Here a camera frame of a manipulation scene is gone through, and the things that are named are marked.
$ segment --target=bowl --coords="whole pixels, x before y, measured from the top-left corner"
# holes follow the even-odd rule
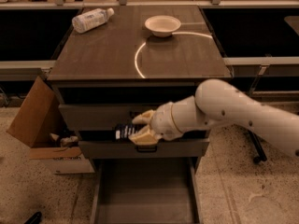
[[[171,16],[154,16],[146,20],[145,26],[159,37],[168,37],[175,32],[181,23]]]

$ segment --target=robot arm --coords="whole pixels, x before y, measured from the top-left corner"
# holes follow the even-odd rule
[[[194,96],[161,105],[133,119],[146,126],[131,135],[137,145],[170,141],[188,131],[216,126],[242,126],[292,157],[299,156],[299,117],[250,99],[234,86],[218,79],[201,83]]]

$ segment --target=bottle cap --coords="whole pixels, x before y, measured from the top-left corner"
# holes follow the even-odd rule
[[[107,14],[108,14],[109,17],[111,17],[114,14],[113,8],[108,8],[107,9]]]

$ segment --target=bottle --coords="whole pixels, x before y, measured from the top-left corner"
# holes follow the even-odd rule
[[[85,33],[94,27],[108,22],[109,18],[114,14],[114,10],[109,8],[103,10],[97,8],[92,11],[85,12],[73,18],[72,23],[75,30],[79,33]]]

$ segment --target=concrete floor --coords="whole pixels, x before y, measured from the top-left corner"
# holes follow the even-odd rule
[[[29,161],[29,147],[6,133],[18,110],[0,108],[0,223],[24,223],[36,211],[44,224],[89,223],[95,174],[53,175]],[[246,130],[234,125],[212,130],[210,141],[196,174],[205,224],[299,223],[298,159],[263,142],[268,161],[254,164]]]

